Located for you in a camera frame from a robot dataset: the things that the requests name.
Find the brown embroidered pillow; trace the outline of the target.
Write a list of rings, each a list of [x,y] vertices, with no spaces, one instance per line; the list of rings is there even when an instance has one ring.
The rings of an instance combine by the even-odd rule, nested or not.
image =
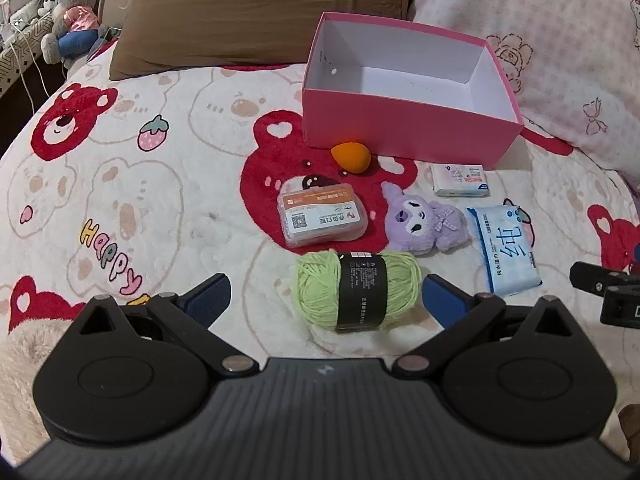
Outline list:
[[[110,76],[303,63],[322,13],[406,18],[409,6],[410,0],[132,0]]]

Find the green yarn ball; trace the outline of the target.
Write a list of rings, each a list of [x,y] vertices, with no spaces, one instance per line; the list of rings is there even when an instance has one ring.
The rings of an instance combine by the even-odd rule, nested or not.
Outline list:
[[[363,332],[397,324],[418,303],[422,274],[408,252],[307,252],[297,258],[293,300],[324,330]]]

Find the purple plush toy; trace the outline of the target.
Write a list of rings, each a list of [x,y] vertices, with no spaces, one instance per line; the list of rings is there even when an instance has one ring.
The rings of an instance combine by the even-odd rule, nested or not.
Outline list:
[[[471,240],[458,208],[405,194],[392,182],[383,182],[381,188],[387,203],[384,228],[389,250],[425,256],[433,250],[457,249]]]

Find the blue wet wipes pack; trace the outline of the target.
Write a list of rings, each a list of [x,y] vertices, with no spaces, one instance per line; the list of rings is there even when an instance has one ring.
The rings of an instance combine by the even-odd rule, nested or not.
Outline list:
[[[504,297],[541,284],[518,206],[469,208],[480,237],[489,290]]]

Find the orange makeup sponge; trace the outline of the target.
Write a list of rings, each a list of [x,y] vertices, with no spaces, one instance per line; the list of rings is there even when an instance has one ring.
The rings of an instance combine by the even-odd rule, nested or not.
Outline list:
[[[349,174],[363,174],[371,163],[371,152],[358,142],[345,142],[330,149],[332,158],[338,166]]]

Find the white red bear blanket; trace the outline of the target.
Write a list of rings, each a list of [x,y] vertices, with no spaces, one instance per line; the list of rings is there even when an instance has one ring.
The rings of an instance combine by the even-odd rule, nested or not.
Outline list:
[[[603,326],[599,298],[576,292],[575,260],[627,270],[639,215],[625,182],[570,145],[524,131],[486,171],[489,196],[438,198],[426,162],[376,156],[349,174],[302,131],[305,65],[206,67],[111,81],[111,47],[37,110],[1,157],[1,449],[21,462],[48,440],[32,400],[41,363],[93,295],[130,304],[183,292],[210,274],[231,281],[213,331],[264,362],[270,356],[390,361],[440,331],[422,307],[386,330],[338,334],[308,324],[292,301],[296,255],[281,244],[283,192],[348,182],[369,214],[367,234],[340,252],[390,248],[382,183],[466,208],[520,206],[541,286],[559,296],[618,385],[603,440],[631,456],[623,408],[639,404],[639,334]],[[32,147],[75,131],[70,104],[90,119],[77,148],[45,160]]]

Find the pink cardboard box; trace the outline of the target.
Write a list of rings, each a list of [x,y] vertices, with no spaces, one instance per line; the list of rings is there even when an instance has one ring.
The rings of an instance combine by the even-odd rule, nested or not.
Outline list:
[[[309,51],[303,134],[390,157],[494,168],[524,128],[483,38],[378,16],[326,13]]]

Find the small white tissue pack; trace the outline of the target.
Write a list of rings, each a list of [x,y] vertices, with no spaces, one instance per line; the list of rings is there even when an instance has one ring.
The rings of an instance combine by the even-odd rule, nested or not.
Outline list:
[[[434,193],[442,197],[485,197],[490,194],[482,165],[433,164]]]

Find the grey plush toy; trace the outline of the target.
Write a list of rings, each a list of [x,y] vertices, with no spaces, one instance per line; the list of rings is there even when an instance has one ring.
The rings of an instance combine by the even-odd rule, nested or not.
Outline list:
[[[98,0],[54,0],[51,31],[40,42],[43,61],[70,65],[86,56],[99,37]]]

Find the clear plastic box orange label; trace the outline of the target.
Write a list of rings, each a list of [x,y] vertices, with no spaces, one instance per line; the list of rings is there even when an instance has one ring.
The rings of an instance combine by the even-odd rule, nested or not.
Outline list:
[[[282,193],[278,211],[284,244],[291,249],[351,242],[369,224],[366,207],[348,183]]]

